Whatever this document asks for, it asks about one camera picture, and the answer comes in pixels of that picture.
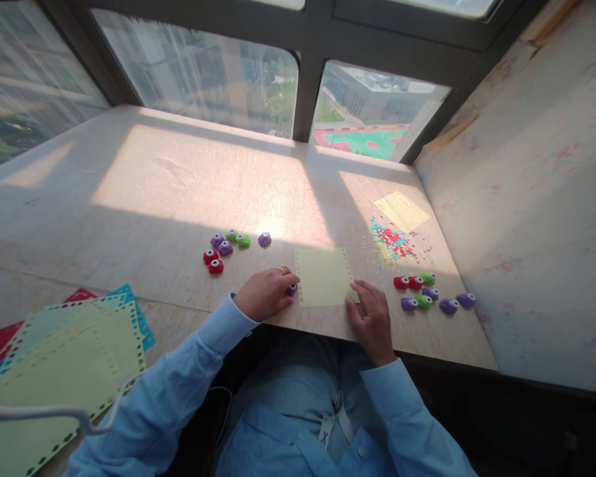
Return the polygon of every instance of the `lap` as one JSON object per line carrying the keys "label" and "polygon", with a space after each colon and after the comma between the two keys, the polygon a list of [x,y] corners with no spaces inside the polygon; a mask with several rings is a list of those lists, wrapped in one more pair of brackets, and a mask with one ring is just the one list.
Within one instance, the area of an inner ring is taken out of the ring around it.
{"label": "lap", "polygon": [[[217,457],[250,404],[258,402],[294,419],[317,436],[325,413],[336,413],[333,401],[339,390],[344,393],[344,407],[354,433],[364,427],[387,451],[384,426],[360,378],[360,371],[371,367],[357,343],[285,334],[235,395]],[[329,443],[335,462],[347,446],[336,420]]]}

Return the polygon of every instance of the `desk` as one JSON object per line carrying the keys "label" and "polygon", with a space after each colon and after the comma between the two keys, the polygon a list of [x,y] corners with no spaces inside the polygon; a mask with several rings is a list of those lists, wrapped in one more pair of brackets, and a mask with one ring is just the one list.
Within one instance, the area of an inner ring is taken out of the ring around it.
{"label": "desk", "polygon": [[[432,240],[433,264],[385,264],[375,253],[373,202],[394,191],[430,215],[417,232]],[[210,276],[201,256],[231,228],[252,246]],[[262,231],[267,249],[256,243]],[[411,167],[131,106],[0,167],[0,327],[75,288],[128,282],[162,352],[252,272],[293,268],[295,248],[332,247],[346,247],[353,275],[386,293],[397,350],[497,369],[474,311],[405,315],[399,305],[401,272],[435,272],[444,297],[465,291]],[[294,305],[271,323],[354,339],[343,306]]]}

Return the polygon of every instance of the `sports court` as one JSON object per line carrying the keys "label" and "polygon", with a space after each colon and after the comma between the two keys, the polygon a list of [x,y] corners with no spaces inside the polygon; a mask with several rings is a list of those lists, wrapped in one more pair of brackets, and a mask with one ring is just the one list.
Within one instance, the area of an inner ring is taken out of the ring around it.
{"label": "sports court", "polygon": [[409,125],[315,129],[313,137],[319,146],[388,159],[408,128]]}

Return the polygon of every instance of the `paper with punched edge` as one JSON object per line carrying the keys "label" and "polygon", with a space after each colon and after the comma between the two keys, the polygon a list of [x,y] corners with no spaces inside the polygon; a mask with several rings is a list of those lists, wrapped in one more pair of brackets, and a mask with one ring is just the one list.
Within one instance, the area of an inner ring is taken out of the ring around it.
{"label": "paper with punched edge", "polygon": [[123,294],[73,303],[60,303],[45,307],[39,313],[30,314],[11,341],[13,349],[0,371],[0,386],[5,380],[8,380],[11,372],[19,366],[26,366],[31,360],[36,360],[40,355],[40,350],[44,352],[48,349],[45,341],[51,336],[53,339],[65,339],[61,335],[62,330],[72,329],[70,323],[76,317],[85,316],[84,313],[81,313],[82,309],[93,308],[101,315],[121,306],[125,297],[126,295]]}
{"label": "paper with punched edge", "polygon": [[[0,387],[1,405],[75,404],[97,416],[108,407],[123,382],[145,369],[135,302],[124,303],[113,311],[93,305],[81,306],[72,319],[32,348],[41,348],[36,356],[26,354],[28,359],[9,373],[9,379]],[[19,458],[22,456],[23,465],[28,466],[26,472],[36,469],[33,464],[46,462],[70,440],[65,440],[69,434],[75,435],[77,421],[36,419],[16,421],[13,426],[9,423],[6,429],[2,423],[0,426],[0,475],[10,476],[18,475],[12,471],[20,467],[5,461],[8,452],[15,449]],[[32,444],[39,432],[44,433],[42,442]]]}
{"label": "paper with punched edge", "polygon": [[296,261],[298,302],[304,307],[344,305],[347,296],[360,302],[349,284],[353,281],[344,248],[332,250],[299,249],[293,251]]}
{"label": "paper with punched edge", "polygon": [[[97,415],[117,392],[112,363],[97,331],[88,329],[1,386],[0,405],[76,405]],[[0,477],[32,475],[77,427],[69,417],[0,422]]]}
{"label": "paper with punched edge", "polygon": [[430,218],[430,215],[400,191],[393,192],[373,203],[403,232],[415,230]]}

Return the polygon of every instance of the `white cable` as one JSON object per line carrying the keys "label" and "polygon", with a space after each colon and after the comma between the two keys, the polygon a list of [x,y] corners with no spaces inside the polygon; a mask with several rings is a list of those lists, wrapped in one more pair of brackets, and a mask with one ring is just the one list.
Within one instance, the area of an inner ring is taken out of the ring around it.
{"label": "white cable", "polygon": [[91,424],[88,411],[75,406],[39,406],[39,407],[7,407],[0,406],[0,421],[17,421],[19,419],[38,419],[40,417],[75,417],[79,421],[79,430],[85,435],[99,435],[108,431],[113,425],[119,402],[124,397],[126,387],[146,371],[131,377],[120,388],[119,394],[109,412],[108,424],[95,427]]}
{"label": "white cable", "polygon": [[230,391],[229,388],[226,388],[225,386],[214,386],[213,388],[209,388],[208,391],[226,391],[227,394],[230,395],[230,402],[227,405],[227,412],[225,413],[225,419],[223,419],[223,425],[221,426],[221,431],[219,433],[219,438],[217,439],[217,443],[214,446],[214,451],[217,451],[217,447],[219,446],[219,443],[221,441],[221,437],[223,436],[223,431],[225,430],[225,425],[227,424],[227,418],[230,415],[230,410],[232,409],[232,392]]}

